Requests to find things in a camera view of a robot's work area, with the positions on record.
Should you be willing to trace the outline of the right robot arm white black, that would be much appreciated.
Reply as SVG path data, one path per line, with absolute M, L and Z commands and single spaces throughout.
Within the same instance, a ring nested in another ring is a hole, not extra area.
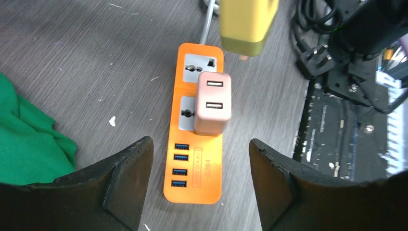
M 406 0 L 341 0 L 343 23 L 330 35 L 329 53 L 341 64 L 369 61 L 408 32 Z

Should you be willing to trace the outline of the orange power strip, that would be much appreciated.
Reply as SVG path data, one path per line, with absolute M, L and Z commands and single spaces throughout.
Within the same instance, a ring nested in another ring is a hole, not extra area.
M 172 203 L 210 205 L 221 198 L 223 136 L 196 134 L 194 116 L 198 75 L 223 70 L 220 48 L 179 46 L 163 187 Z

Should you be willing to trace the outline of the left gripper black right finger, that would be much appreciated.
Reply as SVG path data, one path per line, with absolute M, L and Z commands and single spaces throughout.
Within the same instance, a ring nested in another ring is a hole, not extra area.
M 259 139 L 249 158 L 265 231 L 405 231 L 408 173 L 353 182 L 295 161 Z

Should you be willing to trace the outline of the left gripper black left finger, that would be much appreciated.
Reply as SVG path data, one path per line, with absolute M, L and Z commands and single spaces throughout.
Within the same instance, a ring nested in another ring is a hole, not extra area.
M 145 136 L 52 183 L 0 186 L 3 231 L 136 231 L 153 164 Z

